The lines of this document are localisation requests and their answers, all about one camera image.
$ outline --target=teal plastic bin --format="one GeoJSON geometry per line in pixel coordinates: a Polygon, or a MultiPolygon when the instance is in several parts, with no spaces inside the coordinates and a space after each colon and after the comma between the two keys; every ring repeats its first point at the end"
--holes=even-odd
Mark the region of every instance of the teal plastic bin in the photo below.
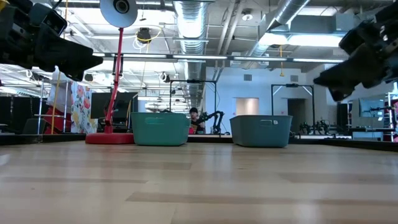
{"type": "Polygon", "coordinates": [[[191,124],[180,113],[131,113],[131,123],[134,141],[142,146],[180,146],[191,124]]]}
{"type": "Polygon", "coordinates": [[[292,116],[241,115],[230,119],[232,140],[245,147],[285,147],[292,116]]]}

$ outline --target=red lamp base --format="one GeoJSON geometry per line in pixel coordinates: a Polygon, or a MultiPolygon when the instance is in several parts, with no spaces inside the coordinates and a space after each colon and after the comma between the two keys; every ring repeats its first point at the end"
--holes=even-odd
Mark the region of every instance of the red lamp base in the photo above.
{"type": "Polygon", "coordinates": [[[87,134],[86,144],[134,144],[134,134],[131,133],[87,134]]]}

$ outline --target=wooden floor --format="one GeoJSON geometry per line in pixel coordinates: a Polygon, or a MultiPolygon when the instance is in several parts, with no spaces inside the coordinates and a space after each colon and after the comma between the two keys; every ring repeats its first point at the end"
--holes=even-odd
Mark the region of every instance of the wooden floor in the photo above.
{"type": "Polygon", "coordinates": [[[398,223],[398,154],[313,145],[3,146],[0,223],[398,223]]]}

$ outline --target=colorful poster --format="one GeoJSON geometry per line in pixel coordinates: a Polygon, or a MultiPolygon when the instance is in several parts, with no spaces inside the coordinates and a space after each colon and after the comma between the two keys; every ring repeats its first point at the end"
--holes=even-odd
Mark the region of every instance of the colorful poster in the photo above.
{"type": "Polygon", "coordinates": [[[77,82],[72,85],[72,133],[96,133],[98,120],[91,119],[91,90],[77,82]]]}

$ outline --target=bin handle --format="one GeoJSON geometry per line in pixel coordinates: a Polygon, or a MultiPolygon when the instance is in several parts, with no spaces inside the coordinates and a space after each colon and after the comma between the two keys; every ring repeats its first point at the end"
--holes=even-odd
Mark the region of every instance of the bin handle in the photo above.
{"type": "Polygon", "coordinates": [[[273,125],[278,125],[276,120],[260,120],[260,126],[269,127],[273,125]]]}
{"type": "Polygon", "coordinates": [[[164,124],[164,119],[163,118],[145,118],[145,123],[160,125],[160,124],[164,124]]]}

